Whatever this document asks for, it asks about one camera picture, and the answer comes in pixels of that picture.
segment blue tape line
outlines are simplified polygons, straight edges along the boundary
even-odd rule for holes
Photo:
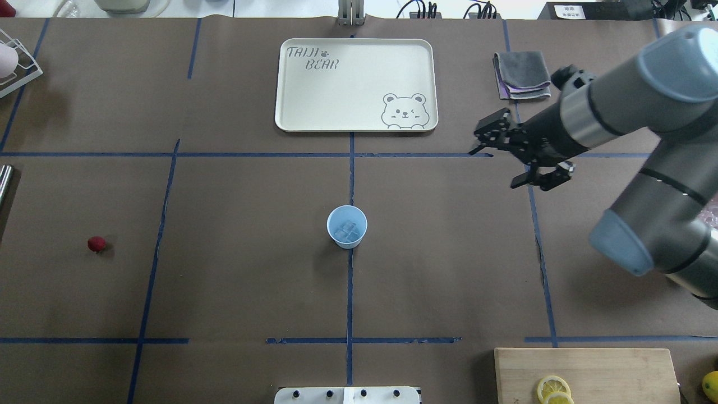
[[[145,338],[144,344],[152,345],[188,345],[189,338]]]
[[[439,338],[354,338],[356,344],[453,344],[461,341],[460,336]]]
[[[508,39],[508,24],[505,19],[502,19],[503,23],[503,41],[506,43],[506,52],[511,52],[511,41]]]
[[[577,157],[648,158],[650,153],[583,153]]]
[[[718,336],[695,335],[633,335],[633,336],[560,336],[561,343],[581,342],[670,342],[670,341],[718,341]],[[549,343],[551,337],[529,336],[523,339],[527,344]]]
[[[453,344],[461,341],[460,336],[441,336],[441,337],[352,337],[353,344]],[[303,345],[303,344],[346,344],[346,338],[268,338],[268,345]]]
[[[137,338],[0,338],[0,344],[136,344]]]
[[[174,180],[174,167],[177,165],[177,151],[180,148],[180,140],[174,144],[174,152],[172,152],[172,164],[169,166],[169,175],[167,177],[167,188],[164,190],[164,203],[162,204],[162,215],[159,219],[159,228],[157,230],[157,242],[154,245],[154,256],[152,258],[152,269],[149,273],[149,284],[147,285],[147,295],[144,301],[144,311],[142,313],[142,323],[139,329],[139,338],[137,339],[137,350],[135,351],[135,362],[132,367],[132,378],[130,379],[130,390],[127,395],[127,404],[132,404],[134,400],[134,391],[137,385],[137,375],[139,374],[139,363],[142,358],[142,345],[144,344],[144,335],[147,330],[147,319],[149,317],[149,306],[152,302],[152,289],[154,288],[154,278],[157,275],[157,263],[159,261],[159,246],[162,243],[164,235],[164,223],[167,219],[167,202],[169,200],[169,192],[172,189],[172,181]]]
[[[653,31],[656,34],[656,39],[659,40],[661,38],[661,31],[658,29],[658,20],[653,19]]]
[[[45,38],[45,33],[47,32],[47,26],[50,25],[50,19],[46,18],[45,23],[42,25],[42,31],[40,31],[40,36],[37,38],[37,44],[35,45],[35,50],[32,52],[32,57],[34,59],[37,59],[37,56],[40,52],[40,46],[42,45],[42,40]]]
[[[292,345],[292,344],[346,344],[346,338],[268,338],[267,344]]]
[[[541,276],[544,283],[544,300],[546,301],[546,314],[549,317],[549,330],[551,332],[551,345],[559,347],[559,340],[556,337],[556,324],[554,323],[554,309],[551,304],[551,291],[549,290],[549,276],[546,273],[546,258],[544,257],[544,244],[541,241],[541,229],[539,228],[539,215],[536,213],[536,199],[533,197],[533,187],[528,187],[528,199],[531,202],[531,218],[533,220],[533,232],[536,235],[539,259],[541,260]]]
[[[374,158],[374,157],[451,157],[451,158],[465,158],[465,157],[493,157],[490,153],[477,153],[475,155],[469,155],[468,153],[355,153],[355,157],[362,158]]]
[[[353,369],[353,311],[354,311],[354,249],[349,250],[349,275],[347,281],[347,386],[354,384]]]
[[[349,204],[354,206],[354,132],[349,133]]]
[[[188,338],[152,338],[145,344],[189,344]],[[137,338],[0,338],[0,344],[137,344]]]
[[[0,157],[172,157],[158,152],[0,152]]]
[[[197,43],[200,41],[200,27],[202,19],[197,19],[197,28],[195,28],[195,43],[192,44],[192,56],[190,56],[190,69],[187,71],[187,80],[192,80],[192,72],[195,69],[195,56],[197,56]]]
[[[183,152],[180,157],[349,157],[350,153]]]
[[[173,157],[168,152],[0,152],[0,157]],[[284,153],[284,152],[178,152],[178,157],[352,157],[351,153]],[[647,157],[648,153],[607,153],[603,155],[586,155],[583,157]],[[467,153],[354,153],[354,158],[464,158],[464,157],[494,157],[491,153],[477,153],[469,156]]]
[[[137,375],[139,374],[139,361],[142,358],[142,347],[143,344],[137,344],[135,351],[135,361],[132,365],[132,379],[130,380],[130,390],[127,394],[127,404],[132,404],[134,401],[134,391],[137,386]]]
[[[47,31],[47,25],[50,23],[50,19],[46,18],[45,23],[42,25],[42,31],[40,31],[40,36],[37,38],[37,44],[35,45],[35,51],[32,53],[32,57],[37,59],[38,52],[40,51],[40,46],[42,46],[42,40],[45,38],[45,32]],[[25,77],[29,75],[30,72],[25,72]],[[5,144],[7,143],[7,138],[10,136],[10,129],[12,128],[12,123],[15,121],[15,115],[17,114],[17,109],[20,107],[20,100],[22,100],[22,94],[25,94],[25,86],[20,87],[17,93],[17,98],[15,99],[15,104],[12,106],[12,111],[10,112],[10,118],[7,121],[7,125],[5,126],[5,132],[3,133],[2,140],[0,140],[0,152],[2,152],[5,149]]]

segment gray towel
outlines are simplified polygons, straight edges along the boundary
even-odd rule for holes
[[[543,53],[495,53],[493,63],[501,99],[543,98],[551,95],[551,77]]]

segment cutting board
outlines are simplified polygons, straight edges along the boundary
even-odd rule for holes
[[[496,348],[499,404],[539,404],[536,386],[562,377],[576,404],[681,402],[667,349]]]

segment blue cup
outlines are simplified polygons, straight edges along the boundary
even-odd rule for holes
[[[327,232],[344,249],[359,245],[366,234],[366,226],[366,216],[356,206],[340,206],[327,218]]]

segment ice cube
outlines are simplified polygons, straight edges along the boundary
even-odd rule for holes
[[[354,230],[351,233],[347,234],[347,241],[345,241],[345,243],[353,243],[357,240],[359,240],[359,232]]]
[[[346,243],[347,236],[349,236],[349,233],[346,231],[339,229],[334,233],[334,238],[340,242],[340,243]]]
[[[346,222],[344,222],[344,224],[342,225],[341,229],[344,230],[344,231],[346,231],[347,233],[350,233],[352,230],[354,230],[354,228],[356,227],[356,225],[357,225],[357,224],[354,223],[353,221],[348,221],[348,220],[347,220]]]

